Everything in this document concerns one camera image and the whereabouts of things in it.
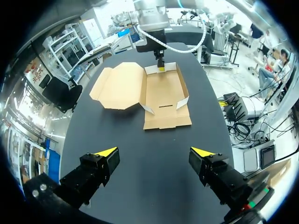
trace green light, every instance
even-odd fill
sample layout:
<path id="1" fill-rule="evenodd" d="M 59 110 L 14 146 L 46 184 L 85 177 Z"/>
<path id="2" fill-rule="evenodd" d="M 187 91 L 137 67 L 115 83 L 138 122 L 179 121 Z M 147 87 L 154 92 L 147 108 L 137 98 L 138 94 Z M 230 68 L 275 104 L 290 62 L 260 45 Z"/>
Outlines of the green light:
<path id="1" fill-rule="evenodd" d="M 249 202 L 249 206 L 253 208 L 256 204 L 254 202 Z"/>

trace black office chair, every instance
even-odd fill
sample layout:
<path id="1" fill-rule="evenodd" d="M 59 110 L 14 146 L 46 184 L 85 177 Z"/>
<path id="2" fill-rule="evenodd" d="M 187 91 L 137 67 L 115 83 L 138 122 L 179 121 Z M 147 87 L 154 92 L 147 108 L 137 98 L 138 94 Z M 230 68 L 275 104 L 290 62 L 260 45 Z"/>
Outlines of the black office chair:
<path id="1" fill-rule="evenodd" d="M 66 113 L 70 109 L 74 112 L 77 101 L 83 90 L 81 85 L 76 84 L 74 77 L 75 76 L 72 76 L 68 80 L 74 84 L 71 89 L 60 79 L 56 77 L 51 79 L 48 74 L 39 84 L 39 86 L 44 89 L 42 93 L 43 96 L 51 101 L 62 113 Z"/>

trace white cable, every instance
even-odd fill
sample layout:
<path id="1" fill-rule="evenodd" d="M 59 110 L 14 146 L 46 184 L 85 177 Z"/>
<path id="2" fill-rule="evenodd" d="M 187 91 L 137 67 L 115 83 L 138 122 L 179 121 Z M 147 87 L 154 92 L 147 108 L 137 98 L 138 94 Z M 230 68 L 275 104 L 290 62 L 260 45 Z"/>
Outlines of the white cable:
<path id="1" fill-rule="evenodd" d="M 203 32 L 203 34 L 202 34 L 202 37 L 201 37 L 201 40 L 200 40 L 200 42 L 199 42 L 194 48 L 192 48 L 192 49 L 190 49 L 190 50 L 178 50 L 178 49 L 172 48 L 172 47 L 168 46 L 167 44 L 163 43 L 162 41 L 159 41 L 157 38 L 154 38 L 153 36 L 151 36 L 151 35 L 148 34 L 147 32 L 143 31 L 143 30 L 140 28 L 139 25 L 137 26 L 137 30 L 138 30 L 139 32 L 141 32 L 143 35 L 145 35 L 145 36 L 147 36 L 148 38 L 150 38 L 150 39 L 156 41 L 157 43 L 161 44 L 163 47 L 166 47 L 166 48 L 169 49 L 169 50 L 172 50 L 172 51 L 175 51 L 175 52 L 178 52 L 178 53 L 181 53 L 181 54 L 188 54 L 188 53 L 192 53 L 192 52 L 196 51 L 196 50 L 202 45 L 202 43 L 203 43 L 204 40 L 205 40 L 205 37 L 206 37 L 206 26 L 205 26 L 205 23 L 203 22 L 203 20 L 201 20 L 201 22 L 202 22 L 202 26 L 203 26 L 203 30 L 204 30 L 204 32 Z"/>

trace yellow label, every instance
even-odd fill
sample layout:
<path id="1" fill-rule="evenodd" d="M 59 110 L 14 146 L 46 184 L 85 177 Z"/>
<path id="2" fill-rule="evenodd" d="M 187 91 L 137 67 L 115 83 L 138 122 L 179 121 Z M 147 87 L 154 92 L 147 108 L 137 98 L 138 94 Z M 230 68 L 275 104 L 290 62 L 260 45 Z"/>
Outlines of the yellow label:
<path id="1" fill-rule="evenodd" d="M 194 148 L 194 147 L 191 147 L 198 155 L 200 155 L 201 157 L 206 157 L 206 156 L 209 156 L 209 155 L 215 155 L 215 153 L 211 153 L 211 152 L 208 152 L 208 151 L 204 151 L 202 149 L 199 149 L 199 148 Z"/>
<path id="2" fill-rule="evenodd" d="M 109 156 L 117 147 L 114 147 L 114 148 L 111 148 L 111 149 L 107 149 L 105 151 L 102 151 L 102 152 L 98 152 L 98 153 L 94 153 L 94 155 L 101 155 L 101 156 L 104 156 L 104 157 L 107 157 Z"/>

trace desk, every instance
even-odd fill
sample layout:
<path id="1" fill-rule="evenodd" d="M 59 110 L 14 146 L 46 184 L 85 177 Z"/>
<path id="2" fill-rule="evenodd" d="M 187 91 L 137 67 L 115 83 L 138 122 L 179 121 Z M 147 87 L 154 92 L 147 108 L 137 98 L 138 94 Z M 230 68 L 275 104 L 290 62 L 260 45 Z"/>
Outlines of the desk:
<path id="1" fill-rule="evenodd" d="M 187 50 L 182 43 L 170 46 Z M 164 58 L 165 63 L 176 62 L 184 75 L 192 126 L 144 131 L 141 106 L 108 110 L 93 101 L 89 92 L 105 67 L 114 68 L 122 62 L 137 62 L 142 67 L 157 63 L 152 52 L 133 49 L 113 55 L 103 62 L 78 101 L 64 142 L 61 177 L 78 166 L 85 153 L 118 146 L 119 166 L 107 186 L 93 195 L 91 208 L 82 207 L 82 211 L 115 224 L 220 223 L 229 208 L 202 186 L 188 158 L 190 146 L 196 146 L 227 155 L 233 166 L 221 108 L 191 53 L 166 50 Z"/>

